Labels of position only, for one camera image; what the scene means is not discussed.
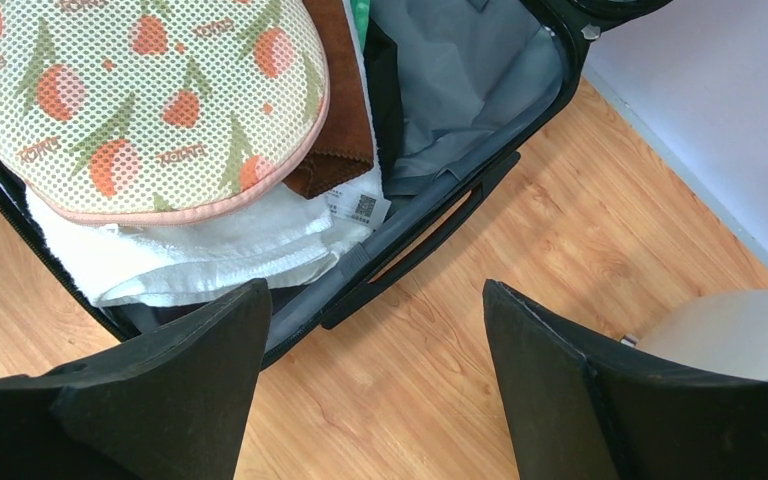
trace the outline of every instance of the suitcase handle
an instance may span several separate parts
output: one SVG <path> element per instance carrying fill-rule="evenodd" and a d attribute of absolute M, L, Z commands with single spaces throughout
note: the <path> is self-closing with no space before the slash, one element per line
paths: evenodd
<path fill-rule="evenodd" d="M 487 199 L 490 193 L 499 185 L 507 173 L 519 161 L 519 154 L 513 153 L 505 157 L 502 161 L 492 165 L 487 171 L 479 174 L 476 180 L 473 180 L 472 188 L 467 188 L 463 193 L 456 196 L 452 207 L 460 206 L 438 226 L 433 233 L 426 235 L 425 239 L 419 245 L 405 253 L 420 236 L 408 236 L 402 240 L 398 247 L 390 254 L 392 264 L 393 260 L 399 259 L 395 265 L 387 268 L 383 266 L 379 273 L 371 275 L 365 283 L 361 283 L 343 297 L 335 308 L 328 312 L 327 318 L 323 319 L 322 326 L 326 329 L 332 329 L 339 325 L 343 320 L 358 311 L 361 307 L 369 303 L 378 295 L 384 293 L 405 274 L 428 258 L 440 245 L 443 244 L 455 231 L 466 222 L 466 220 L 478 209 L 478 207 Z M 445 215 L 445 211 L 436 213 L 439 204 L 429 203 L 428 210 L 423 214 L 423 220 L 412 228 L 413 231 L 424 232 L 430 229 L 434 224 Z"/>

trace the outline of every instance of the white towel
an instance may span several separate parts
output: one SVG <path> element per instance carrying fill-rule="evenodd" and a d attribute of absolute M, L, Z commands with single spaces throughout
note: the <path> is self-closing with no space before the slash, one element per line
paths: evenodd
<path fill-rule="evenodd" d="M 352 30 L 367 91 L 357 32 Z M 348 185 L 383 198 L 377 157 L 371 171 Z M 326 196 L 305 200 L 279 184 L 224 217 L 180 227 L 120 228 L 71 223 L 26 192 L 49 250 L 96 307 L 209 302 L 252 278 L 265 278 L 270 288 L 309 284 L 373 232 L 332 217 Z"/>

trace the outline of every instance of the pink trim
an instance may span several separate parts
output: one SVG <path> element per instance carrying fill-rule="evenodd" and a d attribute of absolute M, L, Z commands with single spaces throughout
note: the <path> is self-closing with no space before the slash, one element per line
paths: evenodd
<path fill-rule="evenodd" d="M 323 59 L 325 50 L 321 50 Z M 188 208 L 179 212 L 152 212 L 152 213 L 125 213 L 125 214 L 81 214 L 64 210 L 53 205 L 44 195 L 40 195 L 36 189 L 34 192 L 46 203 L 52 210 L 65 219 L 87 226 L 101 226 L 109 224 L 119 224 L 123 226 L 135 227 L 174 227 L 179 225 L 189 225 L 202 222 L 211 218 L 220 217 L 229 214 L 237 209 L 243 208 L 250 203 L 254 203 L 260 197 L 266 194 L 275 185 L 282 182 L 293 170 L 304 160 L 305 155 L 313 148 L 313 143 L 319 137 L 325 125 L 325 119 L 328 117 L 328 110 L 331 100 L 331 81 L 328 72 L 327 63 L 324 63 L 324 84 L 325 93 L 323 94 L 323 107 L 313 124 L 310 132 L 302 140 L 299 146 L 290 154 L 287 161 L 276 168 L 272 173 L 264 177 L 254 187 L 241 192 L 225 200 L 208 203 L 199 207 Z"/>

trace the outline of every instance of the wood grain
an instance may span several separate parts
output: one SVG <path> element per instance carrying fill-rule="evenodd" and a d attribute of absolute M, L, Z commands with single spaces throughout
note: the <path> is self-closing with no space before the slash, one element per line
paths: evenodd
<path fill-rule="evenodd" d="M 420 267 L 262 374 L 238 478 L 516 478 L 487 278 L 611 336 L 696 296 L 768 288 L 768 271 L 589 85 L 520 151 Z M 0 218 L 0 376 L 114 343 Z"/>

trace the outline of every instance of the qr code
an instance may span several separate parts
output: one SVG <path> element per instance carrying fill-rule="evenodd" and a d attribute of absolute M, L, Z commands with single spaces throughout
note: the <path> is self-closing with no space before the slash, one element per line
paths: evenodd
<path fill-rule="evenodd" d="M 375 199 L 361 194 L 358 206 L 355 208 L 355 215 L 371 218 L 373 211 L 375 211 Z"/>

